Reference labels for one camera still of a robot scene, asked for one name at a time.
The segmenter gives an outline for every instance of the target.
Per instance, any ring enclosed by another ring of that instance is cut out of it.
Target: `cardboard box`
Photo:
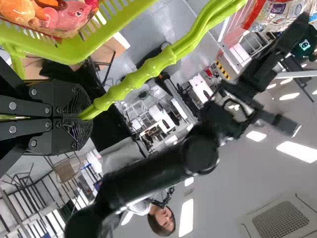
[[[92,55],[93,61],[96,62],[111,62],[113,52],[115,51],[115,57],[120,56],[130,47],[129,43],[124,39],[120,33],[114,34],[106,43],[104,43],[98,50],[96,50]],[[34,55],[28,55],[29,57],[23,59],[23,64],[25,67],[25,80],[34,79],[47,79],[46,77],[40,76],[40,70],[42,69],[42,58],[36,57]],[[76,71],[81,67],[82,63],[76,65],[70,65],[70,67]],[[100,69],[108,67],[106,65],[100,65]]]

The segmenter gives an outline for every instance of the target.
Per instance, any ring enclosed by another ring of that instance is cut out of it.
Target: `orange plush toy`
[[[0,0],[0,17],[47,35],[69,38],[98,11],[98,0]]]

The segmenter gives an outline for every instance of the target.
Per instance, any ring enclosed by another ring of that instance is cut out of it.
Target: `ceiling vent grille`
[[[296,193],[249,213],[241,220],[246,238],[317,238],[317,203]]]
[[[308,218],[289,201],[279,203],[252,221],[262,238],[282,238],[309,223]]]

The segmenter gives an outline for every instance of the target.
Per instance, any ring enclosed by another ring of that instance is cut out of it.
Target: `fan grille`
[[[292,203],[285,201],[252,219],[262,238],[282,238],[309,223]]]
[[[92,130],[93,121],[82,121],[76,116],[91,105],[91,100],[81,88],[76,88],[76,96],[63,108],[62,126],[76,140],[76,150],[87,143]]]

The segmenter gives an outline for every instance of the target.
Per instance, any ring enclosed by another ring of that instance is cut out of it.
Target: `lime green basket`
[[[85,60],[116,32],[157,0],[104,0],[100,1],[98,14],[81,30],[83,39],[63,39],[61,44],[35,30],[0,20],[0,45],[11,54],[14,71],[24,79],[21,58],[26,53],[62,64],[77,64]]]
[[[148,79],[157,77],[166,67],[176,64],[192,52],[210,29],[237,12],[246,2],[247,0],[210,0],[183,38],[167,46],[158,56],[146,60],[141,68],[128,74],[123,82],[111,87],[102,97],[96,98],[78,117],[92,120],[107,111],[111,104],[123,100],[130,91],[141,88]]]
[[[0,44],[11,54],[13,69],[24,78],[20,58],[31,53],[63,64],[76,64],[104,44],[114,33],[121,30],[136,16],[157,0],[104,0],[100,12],[89,21],[77,35],[56,44],[53,38],[33,30],[0,20]],[[148,59],[136,72],[128,74],[124,81],[113,86],[78,117],[92,120],[108,110],[114,102],[123,100],[134,89],[140,88],[148,79],[158,76],[166,67],[175,64],[195,49],[203,36],[225,18],[237,12],[247,0],[210,0],[202,9],[191,30],[172,46],[166,47],[158,56]]]

